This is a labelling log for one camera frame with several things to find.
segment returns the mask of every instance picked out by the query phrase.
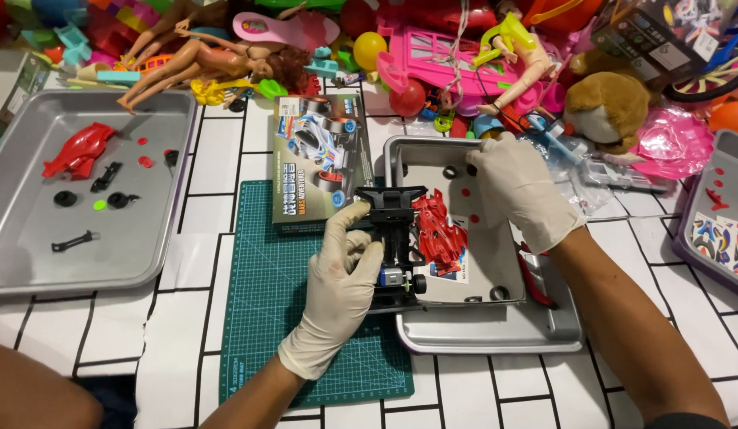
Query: cardboard box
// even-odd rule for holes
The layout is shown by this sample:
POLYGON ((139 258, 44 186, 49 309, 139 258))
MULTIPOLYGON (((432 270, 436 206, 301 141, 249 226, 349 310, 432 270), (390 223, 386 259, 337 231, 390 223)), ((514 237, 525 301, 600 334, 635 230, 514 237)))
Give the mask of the cardboard box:
POLYGON ((716 52, 737 2, 612 0, 593 25, 592 42, 629 58, 652 87, 697 75, 716 52))
POLYGON ((45 61, 20 50, 0 50, 0 137, 25 99, 49 78, 45 61))
POLYGON ((277 97, 274 112, 274 227, 323 232, 374 171, 359 95, 277 97))

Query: cutting mat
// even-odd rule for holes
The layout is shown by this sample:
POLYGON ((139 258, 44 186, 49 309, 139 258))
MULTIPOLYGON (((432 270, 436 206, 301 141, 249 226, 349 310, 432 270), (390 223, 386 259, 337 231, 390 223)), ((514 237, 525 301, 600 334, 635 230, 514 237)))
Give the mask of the cutting mat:
MULTIPOLYGON (((225 401, 274 354, 306 305, 308 258, 320 236, 277 236, 271 226, 271 181, 242 182, 226 302, 220 369, 225 401)), ((367 317, 316 382, 290 405, 312 407, 414 393, 411 359, 392 315, 367 317)))

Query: black tire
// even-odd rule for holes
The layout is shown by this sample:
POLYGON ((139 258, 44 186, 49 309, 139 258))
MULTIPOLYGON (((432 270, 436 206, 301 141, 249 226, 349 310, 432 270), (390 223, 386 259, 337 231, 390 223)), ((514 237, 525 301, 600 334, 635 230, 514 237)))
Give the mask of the black tire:
POLYGON ((708 102, 712 99, 716 99, 720 97, 721 95, 726 95, 730 93, 731 91, 734 91, 737 88, 738 88, 738 75, 736 75, 734 79, 728 81, 725 85, 721 85, 718 88, 711 89, 710 91, 706 91, 705 93, 697 93, 697 94, 679 93, 679 91, 677 91, 676 88, 674 88, 673 84, 666 86, 662 93, 663 95, 668 97, 670 100, 673 100, 674 102, 699 103, 699 102, 708 102))
POLYGON ((414 274, 412 283, 414 283, 415 294, 424 295, 427 293, 427 278, 424 277, 424 274, 414 274))

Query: brown plush toy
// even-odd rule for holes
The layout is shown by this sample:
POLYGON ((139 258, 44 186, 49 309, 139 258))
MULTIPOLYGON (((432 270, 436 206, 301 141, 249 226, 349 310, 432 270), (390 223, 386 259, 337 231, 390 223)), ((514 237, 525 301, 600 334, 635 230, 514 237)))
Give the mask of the brown plush toy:
POLYGON ((599 151, 623 154, 638 144, 652 96, 631 64, 594 49, 575 55, 569 67, 586 77, 567 91, 565 122, 599 151))

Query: white table cloth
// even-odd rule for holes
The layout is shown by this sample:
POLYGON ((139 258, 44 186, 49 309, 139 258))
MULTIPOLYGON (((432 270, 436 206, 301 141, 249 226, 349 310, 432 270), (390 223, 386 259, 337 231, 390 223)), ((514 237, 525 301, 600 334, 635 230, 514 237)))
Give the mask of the white table cloth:
MULTIPOLYGON (((372 160, 384 142, 439 135, 394 115, 370 83, 361 93, 372 160)), ((218 405, 222 313, 229 285, 239 183, 271 178, 274 103, 246 112, 200 108, 163 273, 137 288, 0 298, 0 344, 62 375, 135 374, 138 429, 195 427, 218 405)), ((738 424, 738 297, 671 252, 686 199, 615 191, 588 228, 679 329, 738 424)), ((410 398, 293 410, 281 428, 641 427, 641 417, 601 357, 412 356, 410 398)))

